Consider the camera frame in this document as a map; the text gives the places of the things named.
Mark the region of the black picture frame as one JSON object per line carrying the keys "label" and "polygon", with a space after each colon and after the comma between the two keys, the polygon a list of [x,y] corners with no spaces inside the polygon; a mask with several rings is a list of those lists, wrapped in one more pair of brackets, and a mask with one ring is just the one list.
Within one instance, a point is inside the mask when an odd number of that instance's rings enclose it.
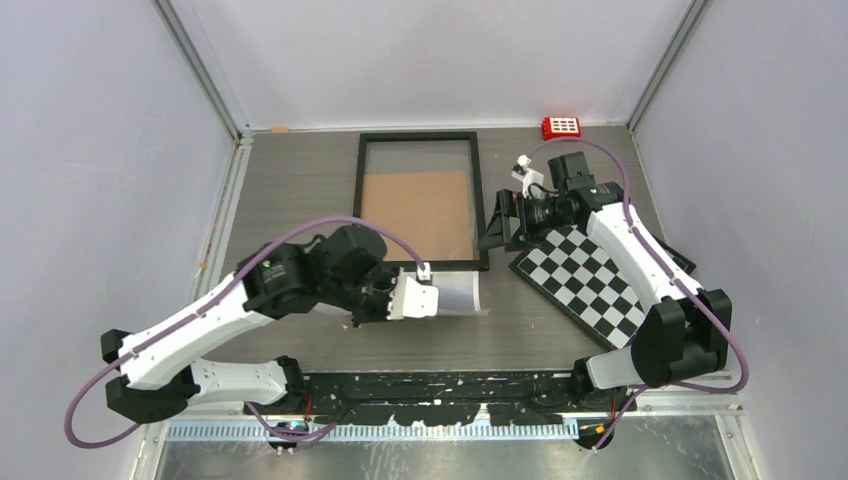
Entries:
{"label": "black picture frame", "polygon": [[490,268],[475,131],[367,132],[358,140],[352,215],[388,228],[435,271]]}

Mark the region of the landscape photo print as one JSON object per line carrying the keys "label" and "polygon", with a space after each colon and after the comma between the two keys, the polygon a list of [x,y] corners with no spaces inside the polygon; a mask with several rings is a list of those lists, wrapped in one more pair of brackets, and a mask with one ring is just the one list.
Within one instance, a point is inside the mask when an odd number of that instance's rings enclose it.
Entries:
{"label": "landscape photo print", "polygon": [[439,290],[438,316],[486,316],[481,303],[478,271],[434,272],[432,285]]}

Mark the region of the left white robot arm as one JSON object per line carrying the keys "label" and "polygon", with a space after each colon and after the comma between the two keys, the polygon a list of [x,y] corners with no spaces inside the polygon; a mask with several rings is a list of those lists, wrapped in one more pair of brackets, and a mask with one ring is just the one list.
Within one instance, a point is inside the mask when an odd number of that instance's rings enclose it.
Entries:
{"label": "left white robot arm", "polygon": [[383,321],[395,271],[385,268],[381,235],[343,225],[304,244],[271,242],[243,260],[204,297],[161,323],[101,337],[108,362],[122,359],[105,386],[110,410],[149,424],[189,407],[243,401],[293,414],[309,393],[297,360],[224,363],[206,354],[235,337],[318,305],[350,313],[354,322]]}

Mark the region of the brown fibreboard backing board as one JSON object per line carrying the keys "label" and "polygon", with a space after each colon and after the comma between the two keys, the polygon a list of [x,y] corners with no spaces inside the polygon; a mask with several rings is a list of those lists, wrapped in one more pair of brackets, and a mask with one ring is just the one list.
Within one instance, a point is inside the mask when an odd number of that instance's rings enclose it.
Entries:
{"label": "brown fibreboard backing board", "polygon": [[475,258],[473,202],[464,172],[367,174],[361,217],[399,236],[426,261]]}

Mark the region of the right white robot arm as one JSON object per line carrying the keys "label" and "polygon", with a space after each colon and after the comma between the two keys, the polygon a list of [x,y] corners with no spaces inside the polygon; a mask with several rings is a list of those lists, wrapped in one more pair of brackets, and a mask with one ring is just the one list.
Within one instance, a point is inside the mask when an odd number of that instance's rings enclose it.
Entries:
{"label": "right white robot arm", "polygon": [[538,247],[571,226],[609,256],[644,311],[624,346],[576,361],[574,403],[596,410],[614,388],[691,387],[693,378],[723,369],[735,346],[728,295],[704,289],[643,230],[627,183],[597,182],[581,152],[555,157],[548,168],[555,190],[536,196],[530,159],[519,158],[513,175],[522,190],[498,191],[479,250]]}

